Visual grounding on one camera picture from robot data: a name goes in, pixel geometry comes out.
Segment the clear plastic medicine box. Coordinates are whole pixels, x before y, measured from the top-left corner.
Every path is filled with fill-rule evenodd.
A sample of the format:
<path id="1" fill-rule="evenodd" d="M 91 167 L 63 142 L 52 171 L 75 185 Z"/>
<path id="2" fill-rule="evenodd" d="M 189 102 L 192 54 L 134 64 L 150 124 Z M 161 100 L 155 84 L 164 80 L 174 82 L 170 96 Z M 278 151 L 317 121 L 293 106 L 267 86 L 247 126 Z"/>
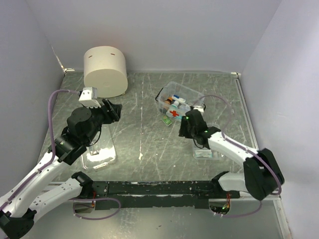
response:
<path id="1" fill-rule="evenodd" d="M 196 90 L 171 81 L 159 91 L 155 101 L 158 103 L 160 113 L 165 114 L 168 118 L 181 121 L 191 107 L 205 108 L 203 96 Z"/>

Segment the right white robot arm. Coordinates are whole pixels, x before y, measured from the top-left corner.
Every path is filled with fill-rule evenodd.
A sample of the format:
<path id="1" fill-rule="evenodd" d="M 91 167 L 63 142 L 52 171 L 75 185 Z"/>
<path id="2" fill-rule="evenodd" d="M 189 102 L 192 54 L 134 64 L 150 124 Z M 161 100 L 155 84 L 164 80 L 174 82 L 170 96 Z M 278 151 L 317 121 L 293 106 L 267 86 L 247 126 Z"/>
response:
<path id="1" fill-rule="evenodd" d="M 216 183 L 211 186 L 211 191 L 215 197 L 222 198 L 228 191 L 238 191 L 262 201 L 271 194 L 281 194 L 285 179 L 271 150 L 245 146 L 226 136 L 219 128 L 208 127 L 197 109 L 182 117 L 179 136 L 193 139 L 243 168 L 241 174 L 224 172 L 214 178 Z"/>

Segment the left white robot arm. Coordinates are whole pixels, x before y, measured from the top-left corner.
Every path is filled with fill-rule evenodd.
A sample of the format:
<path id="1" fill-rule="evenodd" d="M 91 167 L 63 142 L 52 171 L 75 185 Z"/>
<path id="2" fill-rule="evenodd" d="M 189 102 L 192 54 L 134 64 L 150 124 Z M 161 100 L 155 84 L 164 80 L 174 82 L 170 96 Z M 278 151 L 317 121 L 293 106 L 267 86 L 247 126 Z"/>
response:
<path id="1" fill-rule="evenodd" d="M 62 203 L 73 198 L 93 197 L 93 180 L 81 171 L 49 192 L 42 193 L 42 190 L 93 145 L 103 125 L 120 120 L 122 105 L 107 99 L 102 102 L 99 107 L 76 108 L 68 117 L 61 136 L 54 140 L 39 163 L 1 197 L 0 228 L 9 239 L 22 238 L 37 220 Z"/>

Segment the white green-label bottle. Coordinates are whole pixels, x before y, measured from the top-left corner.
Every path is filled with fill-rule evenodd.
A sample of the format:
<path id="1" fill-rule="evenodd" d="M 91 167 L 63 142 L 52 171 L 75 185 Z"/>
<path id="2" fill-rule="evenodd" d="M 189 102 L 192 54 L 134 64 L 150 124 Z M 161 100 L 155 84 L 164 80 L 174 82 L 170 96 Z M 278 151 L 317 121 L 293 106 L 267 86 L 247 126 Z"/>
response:
<path id="1" fill-rule="evenodd" d="M 174 101 L 170 105 L 169 109 L 167 110 L 166 115 L 168 117 L 170 117 L 170 118 L 179 116 L 179 113 L 177 112 L 178 106 L 179 106 L 179 102 L 178 101 Z"/>

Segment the clear divider tray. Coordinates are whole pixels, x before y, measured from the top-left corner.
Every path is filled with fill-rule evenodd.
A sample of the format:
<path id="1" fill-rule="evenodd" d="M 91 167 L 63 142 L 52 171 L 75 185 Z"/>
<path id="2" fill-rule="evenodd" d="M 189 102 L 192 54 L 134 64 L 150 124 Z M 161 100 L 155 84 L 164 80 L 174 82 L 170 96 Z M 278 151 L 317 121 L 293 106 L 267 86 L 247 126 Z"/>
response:
<path id="1" fill-rule="evenodd" d="M 207 149 L 206 147 L 198 144 L 196 141 L 192 142 L 193 157 L 197 160 L 222 160 L 225 155 L 214 150 Z"/>

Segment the small green box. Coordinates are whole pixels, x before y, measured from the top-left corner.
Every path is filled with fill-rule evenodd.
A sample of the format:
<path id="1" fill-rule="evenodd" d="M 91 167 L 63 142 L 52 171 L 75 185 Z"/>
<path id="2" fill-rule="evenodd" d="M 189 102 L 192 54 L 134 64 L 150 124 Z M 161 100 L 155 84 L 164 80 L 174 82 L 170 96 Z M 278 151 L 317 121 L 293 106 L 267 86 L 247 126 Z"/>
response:
<path id="1" fill-rule="evenodd" d="M 163 117 L 161 118 L 161 120 L 164 122 L 164 124 L 165 124 L 166 126 L 170 126 L 170 125 L 172 124 L 171 119 L 170 119 L 169 117 L 167 117 L 167 116 L 163 116 Z"/>

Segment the white blue bandage roll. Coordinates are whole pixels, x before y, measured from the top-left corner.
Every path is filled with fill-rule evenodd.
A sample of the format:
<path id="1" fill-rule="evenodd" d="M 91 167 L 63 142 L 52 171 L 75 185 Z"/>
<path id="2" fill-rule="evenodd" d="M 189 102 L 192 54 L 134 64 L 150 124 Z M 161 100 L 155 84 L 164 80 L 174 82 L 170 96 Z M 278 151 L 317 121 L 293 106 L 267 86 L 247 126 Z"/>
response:
<path id="1" fill-rule="evenodd" d="M 172 96 L 172 99 L 173 99 L 174 101 L 178 101 L 180 104 L 184 104 L 184 103 L 186 102 L 186 100 L 185 100 L 184 98 L 181 98 L 181 97 L 179 97 L 179 96 L 177 96 L 177 95 L 173 95 L 173 96 Z"/>

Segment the brown orange-cap bottle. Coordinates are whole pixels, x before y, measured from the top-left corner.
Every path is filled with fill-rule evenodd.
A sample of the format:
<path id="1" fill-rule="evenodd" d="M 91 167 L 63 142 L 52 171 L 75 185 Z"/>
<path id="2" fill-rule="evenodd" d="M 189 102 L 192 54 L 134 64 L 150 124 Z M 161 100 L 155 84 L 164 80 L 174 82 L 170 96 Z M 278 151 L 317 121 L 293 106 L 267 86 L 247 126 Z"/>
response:
<path id="1" fill-rule="evenodd" d="M 173 102 L 172 97 L 168 97 L 166 100 L 164 100 L 163 107 L 165 109 L 168 109 L 170 107 L 170 105 L 172 104 L 172 102 Z"/>

